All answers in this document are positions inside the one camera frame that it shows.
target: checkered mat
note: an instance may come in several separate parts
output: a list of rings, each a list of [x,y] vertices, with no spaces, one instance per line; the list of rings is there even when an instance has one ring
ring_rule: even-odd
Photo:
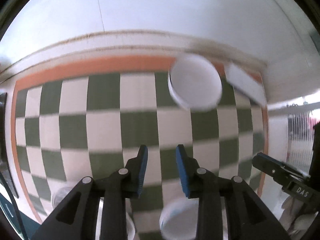
[[[171,99],[167,72],[107,73],[21,90],[16,101],[19,165],[40,217],[51,195],[82,177],[99,179],[123,168],[148,146],[144,190],[128,202],[139,238],[161,239],[164,205],[184,197],[175,147],[184,144],[201,167],[220,177],[239,175],[256,190],[252,157],[264,147],[262,111],[222,78],[217,109],[190,113]]]

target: silver rivet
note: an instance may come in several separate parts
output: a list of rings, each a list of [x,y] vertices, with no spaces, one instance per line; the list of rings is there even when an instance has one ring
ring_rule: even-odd
[[[233,180],[236,182],[236,183],[241,183],[243,181],[243,179],[239,176],[234,176]]]
[[[198,168],[197,173],[198,174],[205,174],[207,171],[204,168]]]
[[[119,169],[119,174],[124,175],[124,174],[127,174],[127,173],[128,173],[128,170],[126,168]]]
[[[88,184],[88,183],[90,183],[91,182],[91,178],[90,177],[84,177],[83,179],[82,179],[82,183],[84,183],[84,184]]]

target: orange border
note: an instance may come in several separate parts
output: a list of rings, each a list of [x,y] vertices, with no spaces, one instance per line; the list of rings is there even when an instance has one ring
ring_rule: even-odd
[[[34,208],[27,191],[27,187],[24,183],[22,172],[19,166],[16,137],[15,137],[15,109],[18,91],[41,85],[45,82],[55,81],[59,79],[66,79],[71,77],[86,76],[89,74],[108,73],[108,72],[155,72],[155,71],[168,71],[172,63],[174,63],[175,57],[166,56],[150,56],[150,55],[130,55],[130,56],[115,56],[115,57],[101,57],[89,60],[81,60],[68,64],[58,65],[51,69],[46,69],[38,73],[34,73],[23,77],[16,81],[13,98],[12,98],[12,110],[11,110],[11,143],[12,153],[17,170],[18,178],[21,183],[22,190],[26,196],[26,199],[30,205],[32,212],[36,219],[41,223],[36,209]],[[224,65],[220,62],[212,62],[220,76],[225,76]],[[260,74],[248,73],[256,81],[262,83]],[[262,110],[264,122],[264,129],[268,128],[268,117],[266,116],[267,109]],[[268,140],[265,141],[265,150],[268,150]],[[261,177],[260,187],[258,190],[262,193],[264,179]]]

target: white wire rack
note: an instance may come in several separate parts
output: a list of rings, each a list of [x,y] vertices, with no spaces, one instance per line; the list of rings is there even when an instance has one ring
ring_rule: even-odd
[[[287,163],[308,173],[312,160],[313,126],[318,119],[312,112],[288,115]]]

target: screw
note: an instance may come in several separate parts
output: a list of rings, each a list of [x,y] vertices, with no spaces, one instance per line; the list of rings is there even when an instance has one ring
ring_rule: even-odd
[[[198,168],[197,173],[198,174],[205,174],[207,171],[204,168]]]
[[[236,183],[241,183],[243,181],[243,179],[239,176],[234,176],[233,180],[236,182]]]
[[[121,175],[125,175],[127,174],[129,171],[126,169],[126,168],[123,168],[123,169],[119,169],[119,174]]]
[[[84,183],[84,184],[88,184],[88,183],[90,183],[91,182],[91,178],[90,177],[84,177],[83,179],[82,179],[82,183]]]

